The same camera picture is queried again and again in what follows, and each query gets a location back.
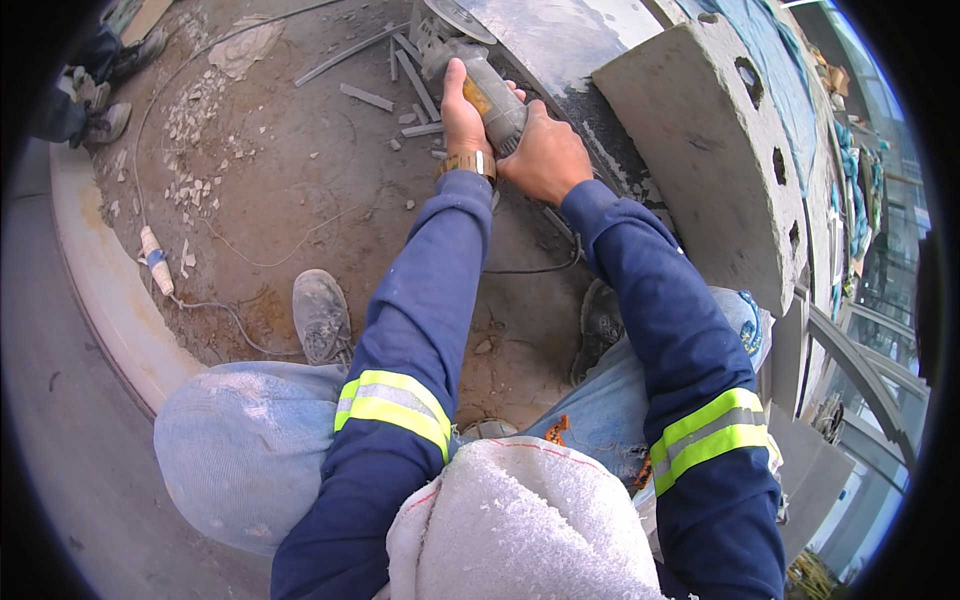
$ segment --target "sleeve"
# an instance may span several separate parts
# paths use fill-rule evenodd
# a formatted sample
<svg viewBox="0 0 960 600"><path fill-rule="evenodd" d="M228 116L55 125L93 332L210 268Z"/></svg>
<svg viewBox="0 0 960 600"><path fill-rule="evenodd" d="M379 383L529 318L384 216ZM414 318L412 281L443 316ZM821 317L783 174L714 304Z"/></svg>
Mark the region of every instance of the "sleeve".
<svg viewBox="0 0 960 600"><path fill-rule="evenodd" d="M780 486L746 349L676 240L640 203L580 183L561 212L616 292L650 410L643 424L666 567L707 598L782 598Z"/></svg>
<svg viewBox="0 0 960 600"><path fill-rule="evenodd" d="M316 503L276 552L271 597L369 600L403 501L444 467L492 226L490 184L436 184L367 309Z"/></svg>

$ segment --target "white towel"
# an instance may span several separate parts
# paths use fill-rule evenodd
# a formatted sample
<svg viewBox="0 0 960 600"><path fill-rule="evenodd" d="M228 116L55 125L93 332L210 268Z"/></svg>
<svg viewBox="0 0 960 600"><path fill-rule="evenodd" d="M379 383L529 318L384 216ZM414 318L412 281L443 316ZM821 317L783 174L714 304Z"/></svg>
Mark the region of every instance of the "white towel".
<svg viewBox="0 0 960 600"><path fill-rule="evenodd" d="M377 597L393 600L663 598L623 484L539 438L462 447L400 507L387 552Z"/></svg>

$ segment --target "jeans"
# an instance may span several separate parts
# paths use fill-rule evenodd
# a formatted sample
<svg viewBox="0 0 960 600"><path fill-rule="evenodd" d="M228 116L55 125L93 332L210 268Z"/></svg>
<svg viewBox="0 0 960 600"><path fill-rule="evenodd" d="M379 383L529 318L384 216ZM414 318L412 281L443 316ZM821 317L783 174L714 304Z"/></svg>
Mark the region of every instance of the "jeans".
<svg viewBox="0 0 960 600"><path fill-rule="evenodd" d="M67 64L82 66L97 85L110 75L113 61L120 52L120 36L101 23L97 32L77 49ZM30 135L48 142L70 142L80 145L86 124L86 109L74 102L70 94L54 87L40 99L30 123Z"/></svg>
<svg viewBox="0 0 960 600"><path fill-rule="evenodd" d="M744 293L710 291L758 369L769 348L769 313ZM346 377L339 365L265 361L219 365L183 384L156 416L154 448L167 491L186 520L217 541L273 556L317 499ZM629 484L647 447L648 407L643 366L624 339L518 435L543 438L567 415L564 444ZM468 443L454 436L451 458ZM653 486L640 494L653 494Z"/></svg>

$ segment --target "reflective stripe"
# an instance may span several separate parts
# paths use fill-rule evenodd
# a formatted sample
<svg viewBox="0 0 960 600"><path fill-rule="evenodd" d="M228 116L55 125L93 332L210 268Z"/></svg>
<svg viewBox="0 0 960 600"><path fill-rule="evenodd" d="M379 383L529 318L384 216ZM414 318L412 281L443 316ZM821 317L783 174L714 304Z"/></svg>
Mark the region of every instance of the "reflective stripe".
<svg viewBox="0 0 960 600"><path fill-rule="evenodd" d="M344 386L333 431L348 419L380 420L408 429L440 447L444 463L452 425L440 402L410 375L364 371Z"/></svg>
<svg viewBox="0 0 960 600"><path fill-rule="evenodd" d="M756 394L727 390L696 412L663 430L650 446L657 496L684 472L735 448L767 445L766 418Z"/></svg>

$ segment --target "navy blue long sleeve shirt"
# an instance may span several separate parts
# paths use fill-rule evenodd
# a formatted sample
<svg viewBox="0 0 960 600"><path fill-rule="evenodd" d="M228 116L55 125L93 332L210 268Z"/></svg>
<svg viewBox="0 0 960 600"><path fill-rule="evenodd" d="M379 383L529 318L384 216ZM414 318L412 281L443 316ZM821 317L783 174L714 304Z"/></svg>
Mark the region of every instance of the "navy blue long sleeve shirt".
<svg viewBox="0 0 960 600"><path fill-rule="evenodd" d="M348 381L409 375L452 419L477 285L492 227L492 190L466 171L436 184L406 246L368 307ZM616 291L646 372L647 440L756 379L736 333L676 241L649 210L600 181L567 194L561 212L593 271ZM738 447L694 465L658 499L665 567L708 598L781 598L780 487L767 449ZM271 596L367 600L387 583L387 530L403 501L444 467L437 445L390 422L347 419L322 467L311 511L274 558Z"/></svg>

